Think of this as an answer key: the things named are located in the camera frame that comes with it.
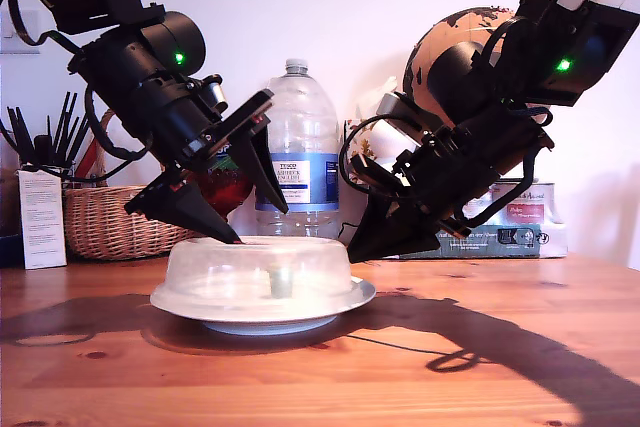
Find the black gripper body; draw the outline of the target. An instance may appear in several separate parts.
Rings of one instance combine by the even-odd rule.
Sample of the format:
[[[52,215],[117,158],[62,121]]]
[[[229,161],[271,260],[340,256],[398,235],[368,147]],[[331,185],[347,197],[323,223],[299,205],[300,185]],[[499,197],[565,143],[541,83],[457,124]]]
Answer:
[[[260,90],[224,119],[218,79],[152,79],[127,99],[124,127],[165,167],[150,184],[177,189],[191,184],[190,174],[211,169],[225,146],[232,155],[232,135],[250,119],[265,116],[272,97],[270,90]]]
[[[362,153],[351,157],[351,167],[369,197],[397,204],[387,216],[395,214],[405,225],[436,236],[441,230],[463,234],[469,228],[454,211],[485,193],[503,172],[503,134],[440,129],[415,151],[402,152],[391,170]]]

